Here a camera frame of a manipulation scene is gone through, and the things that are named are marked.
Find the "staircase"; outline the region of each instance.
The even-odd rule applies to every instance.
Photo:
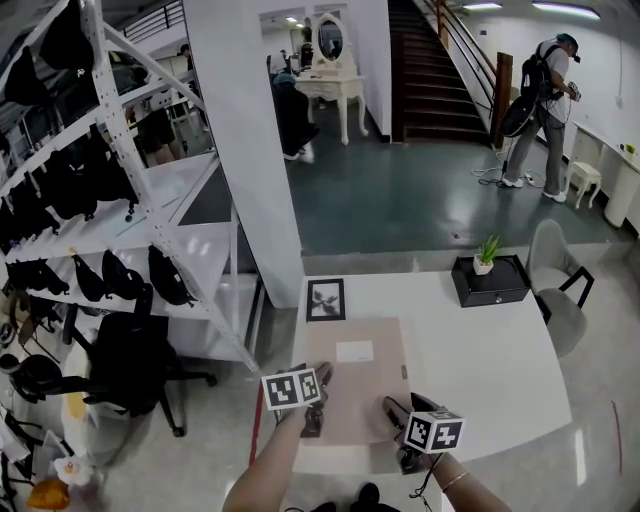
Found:
[[[453,61],[412,0],[388,0],[394,139],[489,144],[489,135]]]

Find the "black storage box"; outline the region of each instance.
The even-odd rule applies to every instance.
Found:
[[[463,308],[524,300],[531,288],[529,277],[517,256],[498,256],[487,275],[476,275],[473,258],[458,258],[451,277]]]

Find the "small succulent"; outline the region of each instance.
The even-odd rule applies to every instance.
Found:
[[[491,235],[489,239],[480,246],[480,262],[483,265],[490,265],[500,249],[500,237]]]
[[[338,311],[335,306],[333,306],[336,300],[338,300],[338,297],[335,295],[331,295],[325,299],[322,294],[316,290],[313,292],[311,309],[321,308],[327,315],[337,315]]]

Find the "beige paper folder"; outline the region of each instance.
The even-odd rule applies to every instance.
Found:
[[[398,432],[382,410],[382,399],[388,395],[410,403],[399,320],[309,322],[306,329],[307,363],[330,361],[334,374],[322,436],[303,442],[362,445],[392,440]]]

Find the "black and white marker cube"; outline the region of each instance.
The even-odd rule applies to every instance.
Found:
[[[465,419],[451,411],[412,412],[405,444],[423,453],[444,453],[460,444]]]
[[[293,409],[320,400],[320,385],[313,368],[262,377],[267,409]]]

